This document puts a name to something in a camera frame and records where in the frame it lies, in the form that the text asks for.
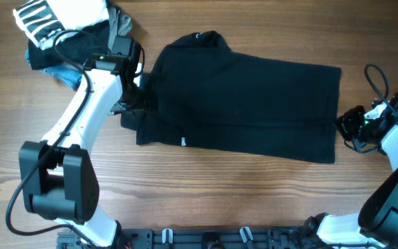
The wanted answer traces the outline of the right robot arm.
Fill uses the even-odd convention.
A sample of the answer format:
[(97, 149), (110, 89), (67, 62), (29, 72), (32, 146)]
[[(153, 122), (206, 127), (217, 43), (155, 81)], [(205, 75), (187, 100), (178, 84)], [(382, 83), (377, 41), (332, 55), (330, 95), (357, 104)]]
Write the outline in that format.
[(365, 202), (360, 212), (320, 214), (299, 230), (300, 248), (398, 248), (398, 105), (362, 106), (337, 118), (342, 137), (354, 148), (375, 144), (387, 155), (392, 174)]

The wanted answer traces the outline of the black t-shirt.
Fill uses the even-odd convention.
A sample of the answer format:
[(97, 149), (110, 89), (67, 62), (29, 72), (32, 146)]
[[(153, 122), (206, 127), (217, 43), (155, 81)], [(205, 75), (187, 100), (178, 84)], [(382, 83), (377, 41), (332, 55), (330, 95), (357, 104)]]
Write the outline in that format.
[(136, 142), (333, 163), (341, 69), (236, 53), (215, 32), (164, 47), (142, 80), (149, 111), (123, 115)]

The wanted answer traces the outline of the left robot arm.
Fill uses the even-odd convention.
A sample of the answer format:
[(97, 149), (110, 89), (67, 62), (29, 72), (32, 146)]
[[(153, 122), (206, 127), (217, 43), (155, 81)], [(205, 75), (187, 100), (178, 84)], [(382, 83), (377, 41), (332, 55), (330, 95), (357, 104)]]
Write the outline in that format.
[(127, 111), (138, 100), (143, 59), (94, 55), (82, 81), (57, 123), (39, 142), (26, 141), (19, 151), (21, 184), (27, 212), (67, 228), (84, 248), (125, 245), (121, 225), (99, 206), (100, 186), (91, 151), (115, 105)]

